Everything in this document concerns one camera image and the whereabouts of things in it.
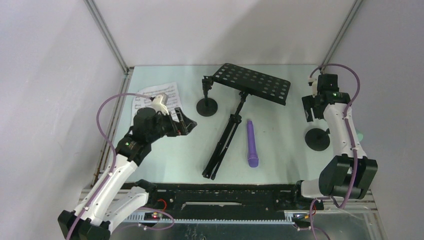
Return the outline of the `black round microphone stand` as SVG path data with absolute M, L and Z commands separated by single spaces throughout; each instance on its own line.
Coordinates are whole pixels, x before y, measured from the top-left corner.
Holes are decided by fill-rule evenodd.
M 212 89 L 214 80 L 210 76 L 204 76 L 201 83 L 203 98 L 197 102 L 196 111 L 203 117 L 210 117 L 218 111 L 218 103 L 208 96 L 208 92 Z
M 304 140 L 306 145 L 317 152 L 326 150 L 330 146 L 330 129 L 320 129 L 320 128 L 311 128 L 309 129 L 305 136 Z

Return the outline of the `black music stand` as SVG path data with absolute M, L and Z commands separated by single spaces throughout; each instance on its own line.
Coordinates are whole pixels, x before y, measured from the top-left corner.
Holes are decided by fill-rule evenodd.
M 291 83 L 285 79 L 231 63 L 223 64 L 219 70 L 208 77 L 211 77 L 214 83 L 240 91 L 240 102 L 235 113 L 230 115 L 211 158 L 202 172 L 204 178 L 214 180 L 235 132 L 242 122 L 240 112 L 246 98 L 253 95 L 285 106 Z

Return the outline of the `green toy microphone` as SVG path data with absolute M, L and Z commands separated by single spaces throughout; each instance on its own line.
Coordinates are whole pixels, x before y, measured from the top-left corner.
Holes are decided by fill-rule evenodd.
M 358 132 L 358 131 L 356 132 L 356 135 L 357 135 L 358 141 L 361 142 L 364 138 L 364 135 L 361 132 Z

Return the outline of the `purple toy microphone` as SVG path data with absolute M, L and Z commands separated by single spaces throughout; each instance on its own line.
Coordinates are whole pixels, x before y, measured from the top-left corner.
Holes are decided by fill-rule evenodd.
M 251 120 L 247 121 L 246 130 L 247 130 L 247 162 L 251 168 L 256 168 L 259 166 L 259 157 L 258 157 L 257 149 L 256 149 L 254 125 Z

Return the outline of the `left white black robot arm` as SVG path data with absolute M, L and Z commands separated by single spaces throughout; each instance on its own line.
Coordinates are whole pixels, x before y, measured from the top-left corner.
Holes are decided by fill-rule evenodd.
M 130 192 L 113 202 L 128 177 L 151 152 L 160 138 L 186 136 L 197 123 L 176 107 L 178 121 L 152 107 L 137 111 L 133 124 L 114 149 L 114 159 L 85 199 L 72 211 L 63 210 L 58 217 L 67 240 L 108 240 L 119 224 L 140 207 L 153 208 L 158 202 L 157 187 L 141 180 Z

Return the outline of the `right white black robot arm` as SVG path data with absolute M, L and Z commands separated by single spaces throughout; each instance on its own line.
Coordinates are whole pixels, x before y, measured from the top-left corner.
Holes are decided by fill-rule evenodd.
M 341 92 L 336 74 L 310 77 L 312 94 L 302 98 L 307 122 L 325 120 L 328 129 L 313 128 L 305 135 L 316 151 L 332 145 L 333 158 L 314 180 L 303 180 L 291 194 L 291 204 L 304 209 L 312 198 L 344 197 L 363 199 L 377 173 L 377 161 L 368 158 L 357 135 L 348 93 Z

